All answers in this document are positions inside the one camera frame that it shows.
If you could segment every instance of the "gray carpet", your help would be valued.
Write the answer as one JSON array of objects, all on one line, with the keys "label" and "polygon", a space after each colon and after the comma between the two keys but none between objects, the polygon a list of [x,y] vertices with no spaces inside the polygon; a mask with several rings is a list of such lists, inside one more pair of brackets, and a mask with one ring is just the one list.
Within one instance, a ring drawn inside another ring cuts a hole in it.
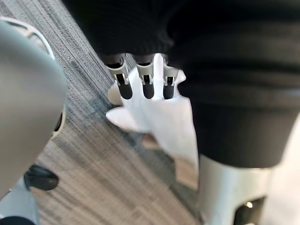
[{"label": "gray carpet", "polygon": [[67,122],[37,160],[60,176],[34,191],[41,225],[195,224],[196,193],[175,182],[173,162],[105,119],[113,81],[61,2],[0,0],[0,15],[40,30],[67,77]]}]

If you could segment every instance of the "black fabric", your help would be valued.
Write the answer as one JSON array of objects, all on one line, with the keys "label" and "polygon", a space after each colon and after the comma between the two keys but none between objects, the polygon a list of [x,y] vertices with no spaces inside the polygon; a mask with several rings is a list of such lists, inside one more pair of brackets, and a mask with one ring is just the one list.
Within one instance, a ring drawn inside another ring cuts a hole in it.
[{"label": "black fabric", "polygon": [[239,167],[280,161],[300,110],[299,1],[63,2],[96,52],[166,53],[184,70],[199,153]]},{"label": "black fabric", "polygon": [[0,219],[0,225],[35,225],[35,224],[23,217],[5,217],[3,219]]}]

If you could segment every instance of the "robotic hand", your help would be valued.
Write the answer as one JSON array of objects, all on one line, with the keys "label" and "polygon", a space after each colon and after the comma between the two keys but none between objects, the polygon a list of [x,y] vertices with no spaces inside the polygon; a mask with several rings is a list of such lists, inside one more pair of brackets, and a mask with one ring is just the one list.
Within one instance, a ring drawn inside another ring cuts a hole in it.
[{"label": "robotic hand", "polygon": [[256,225],[270,175],[300,111],[298,21],[293,0],[63,0],[132,97],[124,53],[133,55],[146,98],[152,55],[166,58],[164,97],[189,97],[200,156],[200,220]]}]

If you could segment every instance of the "black wheel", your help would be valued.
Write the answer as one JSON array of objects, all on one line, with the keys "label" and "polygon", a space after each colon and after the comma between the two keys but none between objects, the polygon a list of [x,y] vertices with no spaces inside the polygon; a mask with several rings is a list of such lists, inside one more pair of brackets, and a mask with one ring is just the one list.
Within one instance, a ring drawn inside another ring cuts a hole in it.
[{"label": "black wheel", "polygon": [[35,187],[44,191],[50,191],[57,187],[59,177],[39,165],[32,165],[24,174],[24,181],[27,188]]}]

